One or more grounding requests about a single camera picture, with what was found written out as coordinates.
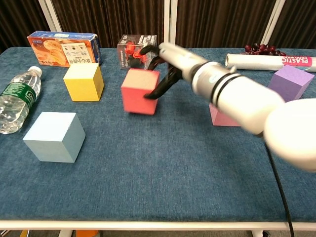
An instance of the plastic wrap roll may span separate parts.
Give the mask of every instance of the plastic wrap roll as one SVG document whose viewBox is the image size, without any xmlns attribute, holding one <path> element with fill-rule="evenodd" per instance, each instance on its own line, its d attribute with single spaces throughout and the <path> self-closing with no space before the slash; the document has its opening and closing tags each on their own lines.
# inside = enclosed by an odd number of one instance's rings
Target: plastic wrap roll
<svg viewBox="0 0 316 237">
<path fill-rule="evenodd" d="M 307 72 L 316 72 L 316 58 L 307 56 L 268 56 L 248 54 L 227 54 L 225 65 L 237 69 L 277 71 L 285 65 Z"/>
</svg>

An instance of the yellow cube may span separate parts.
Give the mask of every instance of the yellow cube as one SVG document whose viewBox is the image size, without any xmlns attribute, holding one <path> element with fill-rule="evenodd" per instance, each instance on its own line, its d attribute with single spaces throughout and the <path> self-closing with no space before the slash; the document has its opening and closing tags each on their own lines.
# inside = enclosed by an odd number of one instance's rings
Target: yellow cube
<svg viewBox="0 0 316 237">
<path fill-rule="evenodd" d="M 72 64 L 64 76 L 72 101 L 98 101 L 104 83 L 98 63 Z"/>
</svg>

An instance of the red grapes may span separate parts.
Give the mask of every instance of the red grapes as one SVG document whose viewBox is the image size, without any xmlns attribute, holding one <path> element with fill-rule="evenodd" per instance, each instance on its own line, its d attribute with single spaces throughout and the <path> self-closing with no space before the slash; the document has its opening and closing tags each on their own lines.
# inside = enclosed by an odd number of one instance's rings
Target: red grapes
<svg viewBox="0 0 316 237">
<path fill-rule="evenodd" d="M 268 44 L 259 45 L 257 43 L 254 43 L 253 46 L 247 44 L 245 46 L 245 53 L 243 54 L 286 56 L 284 52 L 281 52 L 280 50 L 276 50 L 276 47 L 274 45 L 272 46 L 269 46 Z"/>
</svg>

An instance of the snack box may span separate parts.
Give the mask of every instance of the snack box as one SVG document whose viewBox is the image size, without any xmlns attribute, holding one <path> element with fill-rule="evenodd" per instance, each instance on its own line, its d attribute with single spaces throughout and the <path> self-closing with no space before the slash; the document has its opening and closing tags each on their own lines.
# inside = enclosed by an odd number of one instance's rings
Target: snack box
<svg viewBox="0 0 316 237">
<path fill-rule="evenodd" d="M 28 36 L 28 41 L 41 65 L 69 67 L 77 63 L 102 63 L 96 34 L 35 31 Z"/>
</svg>

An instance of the floor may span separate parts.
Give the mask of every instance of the floor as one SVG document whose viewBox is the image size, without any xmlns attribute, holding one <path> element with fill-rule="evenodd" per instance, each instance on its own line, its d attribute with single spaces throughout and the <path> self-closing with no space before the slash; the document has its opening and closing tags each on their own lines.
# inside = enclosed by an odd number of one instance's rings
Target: floor
<svg viewBox="0 0 316 237">
<path fill-rule="evenodd" d="M 5 237 L 19 237 L 11 231 Z M 270 231 L 271 237 L 290 237 L 288 231 Z M 59 231 L 31 231 L 29 237 L 58 237 Z M 252 237 L 250 231 L 103 231 L 102 237 Z M 316 237 L 316 231 L 297 231 L 295 237 Z"/>
</svg>

